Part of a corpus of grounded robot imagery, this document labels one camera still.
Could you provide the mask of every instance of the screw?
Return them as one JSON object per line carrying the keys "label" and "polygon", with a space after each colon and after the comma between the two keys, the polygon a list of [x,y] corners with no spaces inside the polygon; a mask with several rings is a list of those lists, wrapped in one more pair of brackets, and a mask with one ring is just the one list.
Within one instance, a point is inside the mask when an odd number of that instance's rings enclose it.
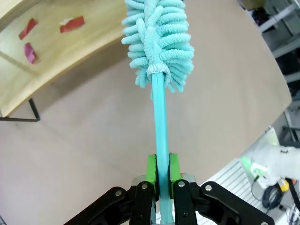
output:
{"label": "screw", "polygon": [[146,189],[147,187],[148,187],[147,184],[143,184],[143,185],[142,185],[142,189]]}
{"label": "screw", "polygon": [[207,191],[211,191],[211,190],[212,190],[212,187],[211,187],[211,185],[206,185],[206,186],[205,186],[205,190],[207,190]]}
{"label": "screw", "polygon": [[122,192],[119,190],[119,191],[116,191],[115,195],[116,196],[120,196],[122,194]]}
{"label": "screw", "polygon": [[183,181],[179,181],[179,182],[178,182],[178,186],[179,186],[179,187],[183,187],[183,186],[185,186],[185,183],[184,183]]}

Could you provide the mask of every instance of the turquoise handle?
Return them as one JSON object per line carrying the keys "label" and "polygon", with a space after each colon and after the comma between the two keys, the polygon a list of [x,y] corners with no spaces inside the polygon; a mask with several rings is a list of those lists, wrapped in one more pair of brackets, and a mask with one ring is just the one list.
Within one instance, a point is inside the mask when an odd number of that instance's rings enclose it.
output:
{"label": "turquoise handle", "polygon": [[161,224],[173,223],[172,201],[169,192],[169,149],[165,112],[165,81],[163,73],[151,75],[156,141],[156,160],[159,180]]}

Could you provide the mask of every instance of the cardboard box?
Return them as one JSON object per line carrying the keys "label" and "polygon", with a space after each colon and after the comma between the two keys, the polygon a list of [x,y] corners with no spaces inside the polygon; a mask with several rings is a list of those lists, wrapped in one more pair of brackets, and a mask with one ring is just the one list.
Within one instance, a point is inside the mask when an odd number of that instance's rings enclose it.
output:
{"label": "cardboard box", "polygon": [[247,10],[264,7],[265,0],[239,0],[240,4]]}

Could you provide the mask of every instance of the black metal table leg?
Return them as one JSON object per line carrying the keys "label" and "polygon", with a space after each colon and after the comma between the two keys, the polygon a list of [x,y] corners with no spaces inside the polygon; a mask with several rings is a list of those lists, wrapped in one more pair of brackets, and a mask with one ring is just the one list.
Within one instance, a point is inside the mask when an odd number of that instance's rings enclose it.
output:
{"label": "black metal table leg", "polygon": [[10,122],[38,122],[41,120],[38,110],[33,102],[33,99],[29,99],[29,104],[32,109],[32,112],[35,116],[35,119],[23,119],[23,118],[10,118],[10,117],[0,117],[0,121],[10,121]]}

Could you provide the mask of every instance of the red tape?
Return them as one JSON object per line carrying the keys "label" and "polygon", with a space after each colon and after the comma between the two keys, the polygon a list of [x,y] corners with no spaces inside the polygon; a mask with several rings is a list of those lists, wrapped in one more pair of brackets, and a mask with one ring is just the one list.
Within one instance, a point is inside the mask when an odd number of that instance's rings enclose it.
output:
{"label": "red tape", "polygon": [[37,21],[31,18],[27,24],[27,27],[19,34],[19,39],[23,40],[24,37],[28,35],[28,33],[37,25]]}
{"label": "red tape", "polygon": [[60,26],[60,32],[61,33],[68,32],[76,28],[79,28],[82,25],[84,25],[84,18],[83,16],[80,16],[73,20],[70,20],[66,25]]}

